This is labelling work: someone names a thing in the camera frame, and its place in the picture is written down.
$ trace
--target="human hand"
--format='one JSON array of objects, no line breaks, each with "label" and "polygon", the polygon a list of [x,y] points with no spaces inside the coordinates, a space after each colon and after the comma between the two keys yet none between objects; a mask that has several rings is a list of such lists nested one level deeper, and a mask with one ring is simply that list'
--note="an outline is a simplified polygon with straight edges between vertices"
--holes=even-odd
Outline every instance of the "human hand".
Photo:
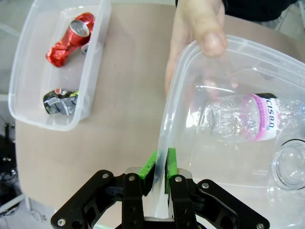
[{"label": "human hand", "polygon": [[223,54],[227,43],[222,0],[179,0],[165,72],[166,97],[178,57],[194,40],[197,40],[200,49],[207,56]]}]

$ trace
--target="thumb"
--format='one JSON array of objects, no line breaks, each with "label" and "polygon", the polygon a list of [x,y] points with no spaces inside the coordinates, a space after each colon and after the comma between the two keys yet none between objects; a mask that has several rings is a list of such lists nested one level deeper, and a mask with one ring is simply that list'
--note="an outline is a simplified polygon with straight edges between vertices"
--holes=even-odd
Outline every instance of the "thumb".
[{"label": "thumb", "polygon": [[204,54],[223,54],[227,43],[223,30],[224,6],[221,0],[188,0],[184,12]]}]

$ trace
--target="clear plastic container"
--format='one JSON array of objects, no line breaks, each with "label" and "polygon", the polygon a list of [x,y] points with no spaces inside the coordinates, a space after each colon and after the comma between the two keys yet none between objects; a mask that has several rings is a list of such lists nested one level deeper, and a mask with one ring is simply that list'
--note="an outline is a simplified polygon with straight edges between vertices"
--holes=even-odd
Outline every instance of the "clear plastic container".
[{"label": "clear plastic container", "polygon": [[167,149],[174,147],[178,167],[191,171],[195,182],[215,181],[266,217],[272,229],[305,228],[304,199],[291,198],[274,183],[275,139],[230,144],[200,128],[206,103],[218,97],[272,93],[304,100],[305,64],[245,39],[227,39],[221,58],[204,56],[193,42],[178,60],[160,130],[154,194]]},{"label": "clear plastic container", "polygon": [[[90,12],[95,24],[86,55],[75,51],[65,66],[57,68],[45,55],[78,15]],[[13,63],[9,109],[20,121],[68,131],[91,110],[94,90],[111,15],[110,0],[35,0],[25,21]],[[79,90],[74,115],[48,115],[43,96],[56,89]]]}]

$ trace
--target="person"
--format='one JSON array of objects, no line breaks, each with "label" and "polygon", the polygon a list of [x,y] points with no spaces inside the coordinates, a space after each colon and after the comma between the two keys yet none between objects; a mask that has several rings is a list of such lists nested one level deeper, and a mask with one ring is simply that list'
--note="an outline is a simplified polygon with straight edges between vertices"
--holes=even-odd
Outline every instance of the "person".
[{"label": "person", "polygon": [[166,96],[182,50],[197,40],[207,56],[222,55],[227,42],[224,15],[249,21],[271,21],[296,0],[176,0],[170,54],[165,71]]}]

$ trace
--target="crushed plastic bottle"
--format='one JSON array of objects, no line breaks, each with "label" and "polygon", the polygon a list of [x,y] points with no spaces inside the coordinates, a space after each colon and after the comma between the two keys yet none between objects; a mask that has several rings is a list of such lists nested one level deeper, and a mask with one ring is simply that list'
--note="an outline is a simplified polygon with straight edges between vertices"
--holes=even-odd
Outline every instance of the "crushed plastic bottle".
[{"label": "crushed plastic bottle", "polygon": [[303,101],[280,100],[270,93],[232,95],[207,103],[201,129],[228,142],[262,141],[275,138],[304,111]]}]

